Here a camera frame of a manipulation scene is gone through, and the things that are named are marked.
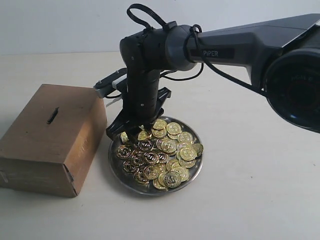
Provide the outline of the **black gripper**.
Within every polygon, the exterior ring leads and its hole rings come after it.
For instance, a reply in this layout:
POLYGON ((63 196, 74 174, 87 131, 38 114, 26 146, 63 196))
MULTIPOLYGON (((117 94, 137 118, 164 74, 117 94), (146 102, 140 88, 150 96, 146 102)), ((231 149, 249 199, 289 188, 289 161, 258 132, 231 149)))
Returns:
POLYGON ((159 89, 160 70, 127 71, 126 87, 122 91, 122 110, 106 129, 106 135, 115 139, 126 132, 132 144, 138 142, 140 126, 152 135, 155 120, 164 113, 162 108, 171 91, 159 89))

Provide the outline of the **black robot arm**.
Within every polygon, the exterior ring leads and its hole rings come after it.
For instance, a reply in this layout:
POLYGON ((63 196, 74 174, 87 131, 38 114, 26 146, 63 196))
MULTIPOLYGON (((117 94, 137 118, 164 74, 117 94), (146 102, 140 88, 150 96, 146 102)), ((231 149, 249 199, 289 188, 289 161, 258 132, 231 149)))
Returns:
POLYGON ((200 32, 198 25, 145 29, 119 44, 126 66, 123 105, 106 129, 131 140, 163 114, 170 92, 159 89, 161 72, 189 71, 197 63, 246 68, 250 83, 233 82, 264 96, 287 122, 320 130, 320 16, 317 13, 200 32))

